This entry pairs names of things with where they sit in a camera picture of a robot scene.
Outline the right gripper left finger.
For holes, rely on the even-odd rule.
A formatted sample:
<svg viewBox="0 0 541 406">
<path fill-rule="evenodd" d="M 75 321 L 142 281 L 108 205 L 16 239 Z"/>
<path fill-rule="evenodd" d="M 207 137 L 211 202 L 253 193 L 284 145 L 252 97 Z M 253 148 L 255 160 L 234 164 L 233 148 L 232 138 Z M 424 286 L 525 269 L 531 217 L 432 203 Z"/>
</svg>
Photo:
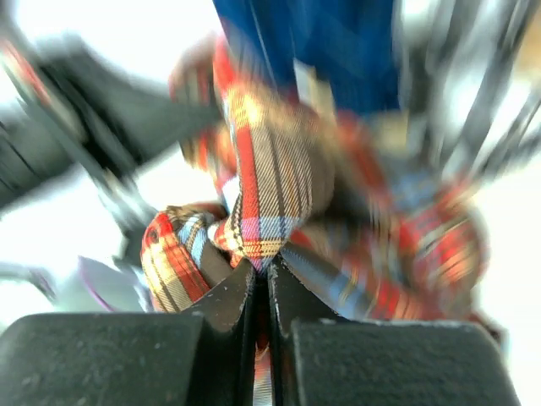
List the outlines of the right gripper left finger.
<svg viewBox="0 0 541 406">
<path fill-rule="evenodd" d="M 192 307 L 50 313 L 1 337 L 4 405 L 249 405 L 255 275 L 248 262 Z"/>
</svg>

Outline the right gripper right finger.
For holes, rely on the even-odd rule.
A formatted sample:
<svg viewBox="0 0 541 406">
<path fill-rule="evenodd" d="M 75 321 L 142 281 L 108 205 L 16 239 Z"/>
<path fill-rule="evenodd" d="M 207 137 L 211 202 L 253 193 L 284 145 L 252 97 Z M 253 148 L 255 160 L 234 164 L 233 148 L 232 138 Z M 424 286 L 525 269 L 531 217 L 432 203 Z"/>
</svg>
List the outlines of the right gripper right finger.
<svg viewBox="0 0 541 406">
<path fill-rule="evenodd" d="M 514 406 L 493 339 L 454 321 L 348 321 L 277 257 L 267 272 L 278 405 Z"/>
</svg>

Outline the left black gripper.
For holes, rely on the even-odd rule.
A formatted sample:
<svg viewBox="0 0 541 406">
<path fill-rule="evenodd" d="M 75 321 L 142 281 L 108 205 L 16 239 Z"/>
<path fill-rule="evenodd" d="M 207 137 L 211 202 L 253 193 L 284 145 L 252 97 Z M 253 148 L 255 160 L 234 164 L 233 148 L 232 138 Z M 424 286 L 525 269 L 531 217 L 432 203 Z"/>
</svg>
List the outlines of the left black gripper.
<svg viewBox="0 0 541 406">
<path fill-rule="evenodd" d="M 218 118 L 210 69 L 169 96 L 129 83 L 85 50 L 40 58 L 3 41 L 1 70 L 15 89 L 1 110 L 2 206 L 78 164 L 114 218 L 149 220 L 137 171 Z"/>
</svg>

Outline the red brown plaid shirt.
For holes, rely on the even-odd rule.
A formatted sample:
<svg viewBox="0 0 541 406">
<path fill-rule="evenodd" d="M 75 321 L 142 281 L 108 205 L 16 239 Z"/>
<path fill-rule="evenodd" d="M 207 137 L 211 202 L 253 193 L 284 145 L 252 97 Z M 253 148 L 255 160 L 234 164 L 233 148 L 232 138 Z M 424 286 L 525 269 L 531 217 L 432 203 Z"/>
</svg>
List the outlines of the red brown plaid shirt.
<svg viewBox="0 0 541 406">
<path fill-rule="evenodd" d="M 192 307 L 241 262 L 267 274 L 280 257 L 347 319 L 479 323 L 479 231 L 453 188 L 391 162 L 363 128 L 325 124 L 246 80 L 218 48 L 217 126 L 181 143 L 213 179 L 216 203 L 169 206 L 142 226 L 140 260 L 155 310 Z"/>
</svg>

